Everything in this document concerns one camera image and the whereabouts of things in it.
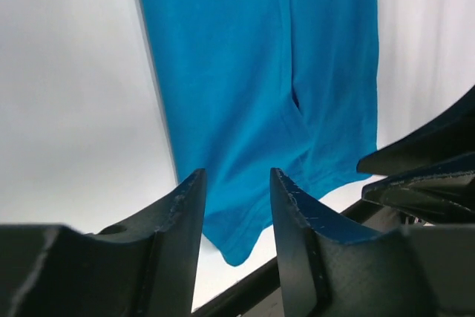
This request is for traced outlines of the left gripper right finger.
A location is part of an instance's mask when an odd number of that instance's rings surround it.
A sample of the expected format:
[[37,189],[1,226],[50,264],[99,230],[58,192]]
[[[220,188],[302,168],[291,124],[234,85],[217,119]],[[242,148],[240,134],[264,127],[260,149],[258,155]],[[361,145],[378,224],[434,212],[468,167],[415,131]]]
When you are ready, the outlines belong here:
[[286,316],[472,316],[474,227],[381,233],[270,172]]

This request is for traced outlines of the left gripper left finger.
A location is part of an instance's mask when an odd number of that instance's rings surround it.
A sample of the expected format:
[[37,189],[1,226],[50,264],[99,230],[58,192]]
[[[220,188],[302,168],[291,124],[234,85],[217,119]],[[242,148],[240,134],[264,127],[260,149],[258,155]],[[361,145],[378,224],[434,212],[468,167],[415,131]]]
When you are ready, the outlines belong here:
[[3,316],[189,316],[206,173],[97,234],[1,226]]

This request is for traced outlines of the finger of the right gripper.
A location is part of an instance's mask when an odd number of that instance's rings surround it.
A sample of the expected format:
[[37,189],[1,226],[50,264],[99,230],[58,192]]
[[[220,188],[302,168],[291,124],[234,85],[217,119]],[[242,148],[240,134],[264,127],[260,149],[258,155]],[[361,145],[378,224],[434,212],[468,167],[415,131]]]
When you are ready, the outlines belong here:
[[474,172],[405,174],[366,185],[361,199],[431,224],[474,222]]
[[474,89],[406,137],[359,160],[359,173],[390,176],[474,151]]

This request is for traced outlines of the blue polo shirt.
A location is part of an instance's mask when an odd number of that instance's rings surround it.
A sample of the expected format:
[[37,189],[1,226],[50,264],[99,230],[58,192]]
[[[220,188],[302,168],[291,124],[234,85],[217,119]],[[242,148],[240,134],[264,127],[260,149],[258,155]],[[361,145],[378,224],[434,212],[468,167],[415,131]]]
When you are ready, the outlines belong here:
[[378,0],[141,0],[177,175],[232,265],[270,226],[269,173],[320,198],[376,149]]

